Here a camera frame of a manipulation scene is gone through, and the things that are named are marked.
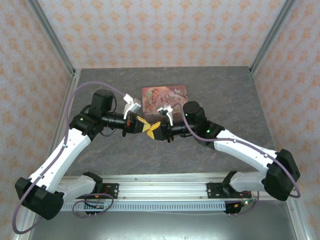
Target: wall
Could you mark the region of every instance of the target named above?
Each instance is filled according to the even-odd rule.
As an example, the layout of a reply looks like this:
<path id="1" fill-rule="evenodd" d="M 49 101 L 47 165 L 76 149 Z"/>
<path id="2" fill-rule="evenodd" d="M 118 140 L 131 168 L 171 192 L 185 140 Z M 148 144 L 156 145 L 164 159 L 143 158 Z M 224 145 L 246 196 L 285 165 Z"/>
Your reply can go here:
<path id="1" fill-rule="evenodd" d="M 70 77 L 26 0 L 2 0 L 0 16 L 0 238 L 8 240 L 15 182 L 48 157 Z"/>
<path id="2" fill-rule="evenodd" d="M 39 0 L 75 68 L 250 66 L 285 0 Z"/>
<path id="3" fill-rule="evenodd" d="M 320 236 L 320 5 L 296 3 L 255 77 L 276 148 L 301 172 L 309 224 Z"/>

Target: patterned wallpaper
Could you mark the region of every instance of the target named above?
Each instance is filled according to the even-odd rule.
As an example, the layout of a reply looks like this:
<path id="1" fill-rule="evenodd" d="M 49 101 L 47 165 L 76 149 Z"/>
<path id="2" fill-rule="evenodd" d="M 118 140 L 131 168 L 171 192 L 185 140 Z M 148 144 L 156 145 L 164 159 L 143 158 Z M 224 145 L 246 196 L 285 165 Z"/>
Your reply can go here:
<path id="1" fill-rule="evenodd" d="M 250 66 L 285 0 L 39 0 L 75 68 Z"/>
<path id="2" fill-rule="evenodd" d="M 301 0 L 255 83 L 277 149 L 295 156 L 309 224 L 320 236 L 320 4 Z"/>
<path id="3" fill-rule="evenodd" d="M 0 1 L 0 226 L 13 237 L 14 185 L 48 157 L 69 74 L 26 0 Z"/>

